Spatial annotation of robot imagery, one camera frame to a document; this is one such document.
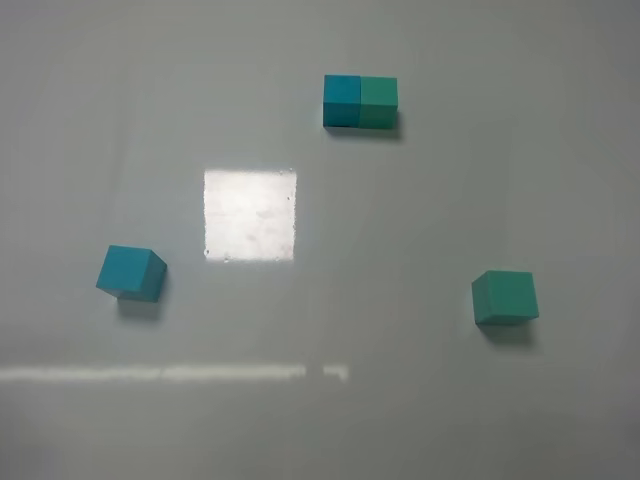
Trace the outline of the blue template cube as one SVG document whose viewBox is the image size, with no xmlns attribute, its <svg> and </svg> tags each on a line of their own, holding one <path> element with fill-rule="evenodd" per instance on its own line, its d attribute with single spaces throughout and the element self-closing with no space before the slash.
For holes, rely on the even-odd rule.
<svg viewBox="0 0 640 480">
<path fill-rule="evenodd" d="M 361 111 L 361 77 L 357 75 L 324 76 L 323 126 L 356 128 Z"/>
</svg>

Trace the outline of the green template cube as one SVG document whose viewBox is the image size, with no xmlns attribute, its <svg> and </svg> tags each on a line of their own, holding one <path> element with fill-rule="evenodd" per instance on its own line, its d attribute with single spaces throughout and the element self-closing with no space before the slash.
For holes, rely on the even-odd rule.
<svg viewBox="0 0 640 480">
<path fill-rule="evenodd" d="M 362 76 L 359 127 L 392 130 L 398 113 L 395 77 Z"/>
</svg>

